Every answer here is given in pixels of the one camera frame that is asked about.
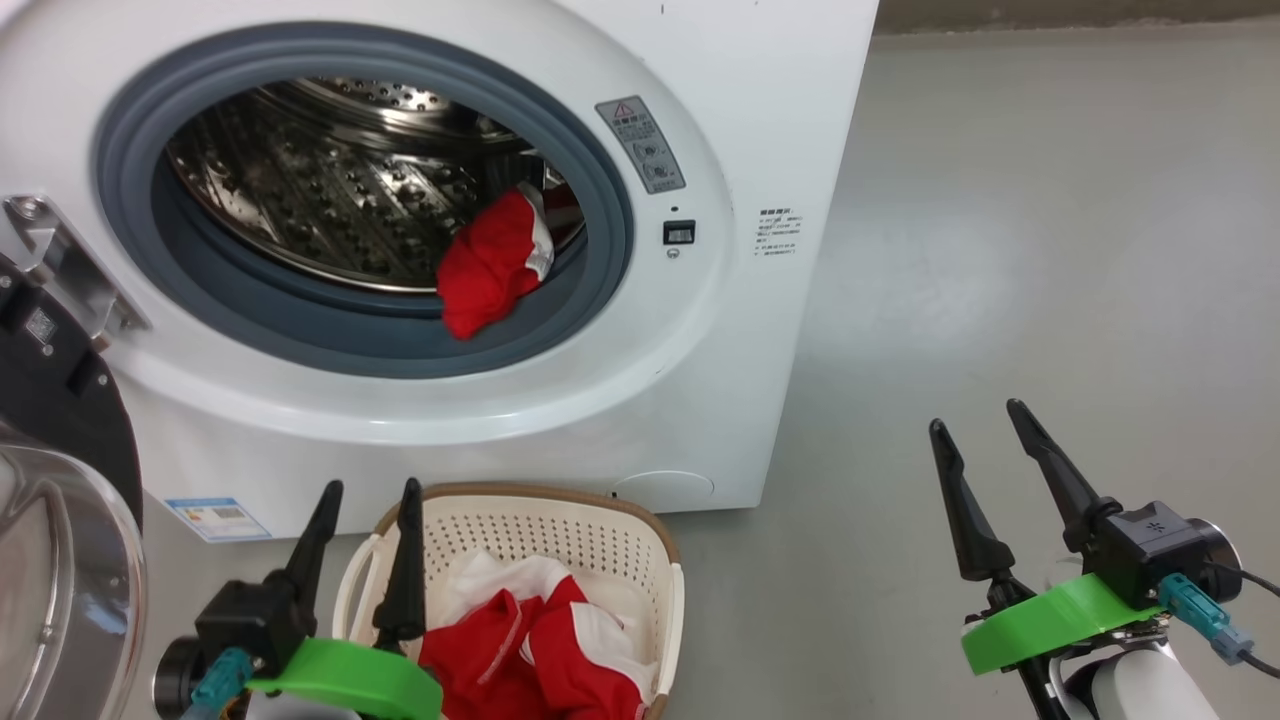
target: beige laundry basket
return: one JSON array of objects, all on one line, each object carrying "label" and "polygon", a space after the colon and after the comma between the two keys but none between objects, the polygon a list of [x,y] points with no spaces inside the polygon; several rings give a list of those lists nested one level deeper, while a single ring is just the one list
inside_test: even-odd
[{"label": "beige laundry basket", "polygon": [[[333,637],[371,646],[378,634],[374,609],[387,594],[387,580],[399,529],[392,507],[374,534],[357,550],[338,587]],[[658,662],[654,702],[645,720],[657,720],[667,706],[680,657],[685,620],[685,577],[680,552],[667,529],[652,512],[630,502],[594,495],[517,484],[466,483],[422,491],[422,525],[426,550],[426,588],[443,582],[449,562],[474,548],[484,548],[502,561],[531,555],[554,557],[571,571],[607,573],[630,583],[644,598],[646,647],[644,662]],[[605,610],[620,609],[602,603]],[[428,628],[436,626],[433,603],[426,606]],[[421,641],[406,647],[417,657]]]}]

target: red cloth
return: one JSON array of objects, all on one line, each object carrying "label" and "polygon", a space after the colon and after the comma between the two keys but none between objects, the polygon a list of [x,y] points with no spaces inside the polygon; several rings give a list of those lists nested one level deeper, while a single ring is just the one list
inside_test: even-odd
[{"label": "red cloth", "polygon": [[[536,196],[531,187],[525,192]],[[458,231],[440,261],[436,291],[444,301],[444,327],[458,340],[506,318],[550,266],[550,234],[525,192],[508,190]]]},{"label": "red cloth", "polygon": [[[532,578],[526,587],[547,577]],[[517,593],[527,594],[518,587]],[[518,600],[517,593],[502,589],[458,623],[422,638],[419,665],[430,667],[444,688],[444,716],[637,720],[644,715],[640,684],[652,682],[652,666],[632,657],[617,620],[590,605],[572,577],[563,573],[545,598]]]}]

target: washing machine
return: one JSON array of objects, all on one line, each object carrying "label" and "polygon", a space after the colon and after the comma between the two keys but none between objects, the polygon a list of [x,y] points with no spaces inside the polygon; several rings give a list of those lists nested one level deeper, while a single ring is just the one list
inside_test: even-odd
[{"label": "washing machine", "polygon": [[[5,0],[0,254],[93,338],[146,491],[211,542],[297,536],[333,478],[340,532],[407,477],[754,506],[874,14]],[[458,340],[439,259],[517,184],[554,263]],[[49,318],[10,329],[56,348]]]}]

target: green plastic part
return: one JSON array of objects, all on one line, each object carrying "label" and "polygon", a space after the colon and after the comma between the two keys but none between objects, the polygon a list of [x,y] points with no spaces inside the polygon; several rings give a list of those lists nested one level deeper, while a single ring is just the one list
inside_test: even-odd
[{"label": "green plastic part", "polygon": [[1129,607],[1091,573],[987,618],[960,644],[973,674],[982,675],[1160,612]]},{"label": "green plastic part", "polygon": [[439,720],[444,692],[416,662],[346,641],[307,638],[279,678],[255,692],[285,692],[381,720]]}]

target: cable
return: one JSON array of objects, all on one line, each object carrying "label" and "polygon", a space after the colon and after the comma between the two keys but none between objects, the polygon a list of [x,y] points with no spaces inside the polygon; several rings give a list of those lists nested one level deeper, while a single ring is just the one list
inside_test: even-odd
[{"label": "cable", "polygon": [[1262,662],[1261,660],[1257,659],[1256,655],[1253,655],[1252,652],[1249,652],[1247,650],[1240,651],[1239,657],[1240,657],[1240,660],[1248,662],[1249,667],[1253,667],[1256,670],[1261,670],[1261,671],[1266,673],[1267,675],[1271,675],[1272,678],[1276,678],[1277,680],[1280,680],[1280,667],[1276,667],[1274,665],[1267,665],[1266,662]]},{"label": "cable", "polygon": [[1245,570],[1243,568],[1231,568],[1230,565],[1222,565],[1221,562],[1215,562],[1212,560],[1206,560],[1204,564],[1210,565],[1212,568],[1217,568],[1219,570],[1225,570],[1225,571],[1228,571],[1228,573],[1230,573],[1233,575],[1244,578],[1245,580],[1249,580],[1251,583],[1253,583],[1253,584],[1258,585],[1260,588],[1270,592],[1271,594],[1274,594],[1276,597],[1280,597],[1280,585],[1277,585],[1277,584],[1275,584],[1271,580],[1267,580],[1265,578],[1260,578],[1260,577],[1254,575],[1253,573],[1249,573],[1248,570]]}]

